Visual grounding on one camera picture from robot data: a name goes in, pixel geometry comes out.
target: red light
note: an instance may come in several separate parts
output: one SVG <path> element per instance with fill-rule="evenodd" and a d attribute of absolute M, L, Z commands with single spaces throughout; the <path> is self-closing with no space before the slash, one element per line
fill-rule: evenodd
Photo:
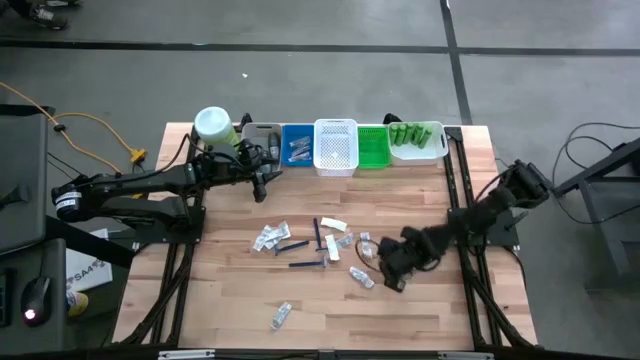
<path fill-rule="evenodd" d="M 29 309 L 24 312 L 24 316 L 27 318 L 27 320 L 33 320 L 33 318 L 36 317 L 36 312 Z"/>

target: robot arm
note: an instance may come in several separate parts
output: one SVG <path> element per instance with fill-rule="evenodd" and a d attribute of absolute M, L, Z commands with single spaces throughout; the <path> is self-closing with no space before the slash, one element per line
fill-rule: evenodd
<path fill-rule="evenodd" d="M 448 224 L 422 230 L 405 227 L 400 234 L 406 239 L 402 243 L 383 237 L 378 255 L 385 285 L 401 292 L 403 276 L 440 259 L 454 237 L 466 241 L 469 236 L 484 235 L 498 215 L 513 207 L 532 209 L 546 201 L 552 189 L 535 165 L 525 165 L 520 160 L 496 180 L 499 182 L 495 189 L 478 203 L 449 216 Z"/>
<path fill-rule="evenodd" d="M 222 144 L 209 147 L 192 161 L 163 171 L 142 174 L 79 176 L 51 190 L 58 218 L 65 222 L 87 221 L 94 217 L 122 217 L 159 221 L 167 228 L 189 226 L 187 199 L 213 186 L 253 184 L 256 202 L 267 196 L 265 185 L 282 172 L 267 172 L 278 161 L 247 140 L 239 149 Z M 123 197 L 138 193 L 168 191 L 178 197 L 150 201 Z"/>

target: plastic bin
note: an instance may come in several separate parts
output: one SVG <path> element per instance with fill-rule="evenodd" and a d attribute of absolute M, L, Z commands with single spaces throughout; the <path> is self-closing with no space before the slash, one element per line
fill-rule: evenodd
<path fill-rule="evenodd" d="M 386 126 L 359 126 L 358 151 L 361 169 L 384 169 L 391 164 Z"/>
<path fill-rule="evenodd" d="M 313 165 L 318 175 L 353 176 L 359 161 L 355 120 L 319 119 L 313 131 Z"/>
<path fill-rule="evenodd" d="M 289 146 L 291 141 L 298 140 L 308 136 L 311 138 L 311 160 L 293 161 L 290 162 L 289 158 L 293 149 Z M 313 125 L 284 125 L 282 127 L 282 157 L 281 162 L 286 166 L 313 166 Z"/>
<path fill-rule="evenodd" d="M 242 128 L 242 139 L 249 139 L 254 145 L 262 146 L 269 151 L 269 134 L 275 132 L 282 143 L 282 126 L 280 124 L 248 123 Z M 280 146 L 280 163 L 274 171 L 280 170 L 282 164 L 282 146 Z"/>
<path fill-rule="evenodd" d="M 393 166 L 412 166 L 412 165 L 434 165 L 438 160 L 449 153 L 449 144 L 447 136 L 444 133 L 444 126 L 438 121 L 419 121 L 404 124 L 423 124 L 425 127 L 430 126 L 433 133 L 427 141 L 424 149 L 408 143 L 402 146 L 391 144 L 391 140 L 387 135 L 387 143 L 391 150 L 391 164 Z"/>

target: white label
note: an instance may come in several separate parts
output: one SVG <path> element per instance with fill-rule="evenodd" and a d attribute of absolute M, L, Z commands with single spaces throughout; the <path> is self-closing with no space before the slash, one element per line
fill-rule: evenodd
<path fill-rule="evenodd" d="M 65 206 L 71 206 L 71 205 L 75 205 L 76 201 L 75 200 L 65 200 L 65 201 L 61 201 L 56 205 L 56 210 L 60 210 L 60 208 L 63 208 Z"/>
<path fill-rule="evenodd" d="M 58 196 L 58 198 L 56 199 L 56 204 L 59 203 L 62 200 L 66 200 L 66 199 L 78 199 L 82 197 L 82 193 L 77 192 L 77 191 L 72 191 L 72 192 L 68 192 L 68 193 L 64 193 L 60 196 Z"/>

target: white cylinder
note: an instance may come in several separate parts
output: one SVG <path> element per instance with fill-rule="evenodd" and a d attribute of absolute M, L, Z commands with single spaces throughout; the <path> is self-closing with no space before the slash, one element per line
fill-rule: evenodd
<path fill-rule="evenodd" d="M 220 107 L 211 106 L 200 110 L 196 115 L 195 127 L 196 132 L 207 145 L 219 143 L 235 145 L 240 141 L 229 114 Z"/>

